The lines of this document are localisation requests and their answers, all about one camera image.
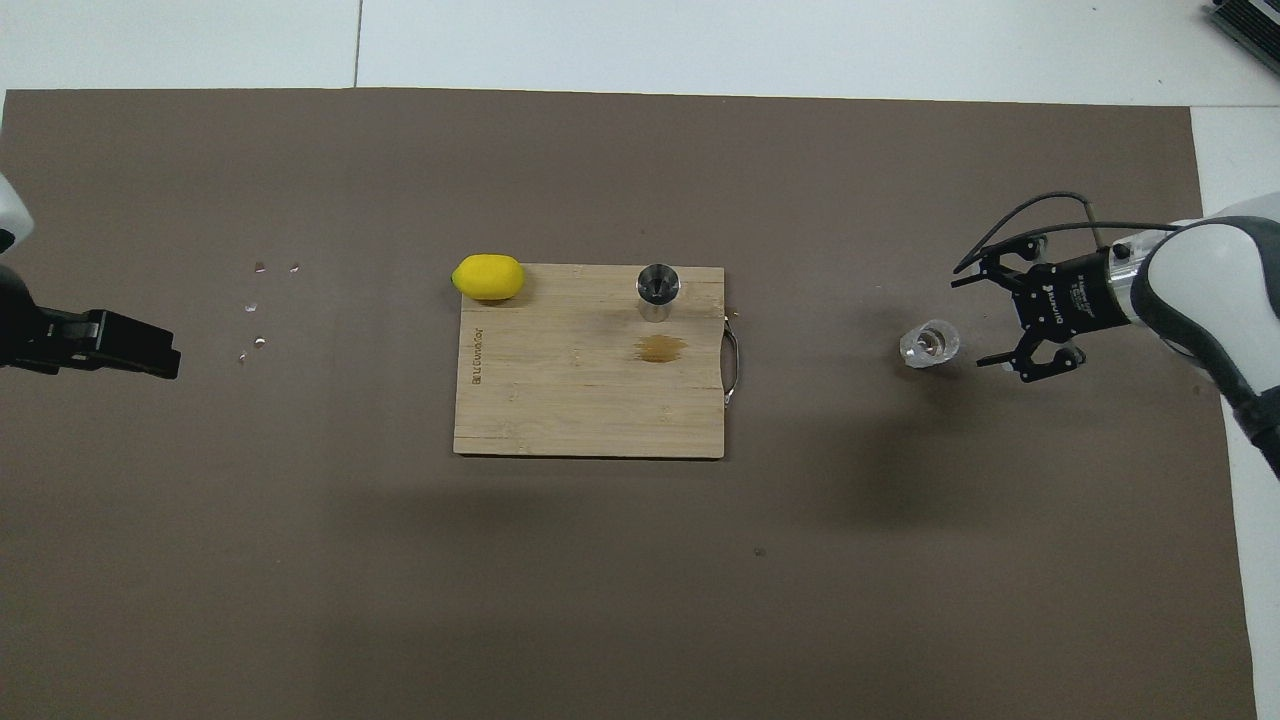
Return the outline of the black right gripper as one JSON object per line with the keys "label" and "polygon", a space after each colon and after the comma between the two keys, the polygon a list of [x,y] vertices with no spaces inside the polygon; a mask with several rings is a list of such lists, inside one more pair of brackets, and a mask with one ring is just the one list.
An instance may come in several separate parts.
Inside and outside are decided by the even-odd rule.
{"label": "black right gripper", "polygon": [[1107,249],[1050,263],[1047,243],[1047,231],[983,241],[963,258],[951,279],[952,288],[989,282],[1007,292],[1024,290],[1024,328],[1015,346],[975,360],[979,368],[1002,366],[1023,383],[1083,366],[1085,354],[1070,337],[1132,324],[1111,283]]}

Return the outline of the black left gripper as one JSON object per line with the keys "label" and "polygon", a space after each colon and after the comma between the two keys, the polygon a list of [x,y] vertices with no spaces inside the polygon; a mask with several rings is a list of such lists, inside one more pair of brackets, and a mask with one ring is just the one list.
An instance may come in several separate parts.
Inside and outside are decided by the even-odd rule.
{"label": "black left gripper", "polygon": [[51,374],[61,369],[96,372],[111,369],[174,380],[180,370],[180,352],[174,334],[157,325],[105,309],[67,313],[46,309],[32,300],[23,279],[1,265],[1,365],[45,373],[22,354],[37,333],[44,337],[44,364]]}

